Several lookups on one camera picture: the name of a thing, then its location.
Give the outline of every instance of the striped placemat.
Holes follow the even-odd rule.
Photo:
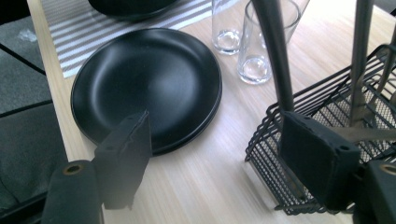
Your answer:
[[[64,77],[78,73],[107,41],[144,28],[180,29],[211,15],[211,0],[179,0],[158,17],[117,21],[91,7],[88,0],[41,0]]]

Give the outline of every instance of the plate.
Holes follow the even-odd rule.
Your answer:
[[[121,20],[141,21],[157,16],[177,0],[89,0],[97,11]]]
[[[98,145],[125,117],[147,109],[153,154],[160,155],[204,130],[219,107],[221,85],[215,56],[195,37],[162,28],[133,31],[81,67],[72,113]]]

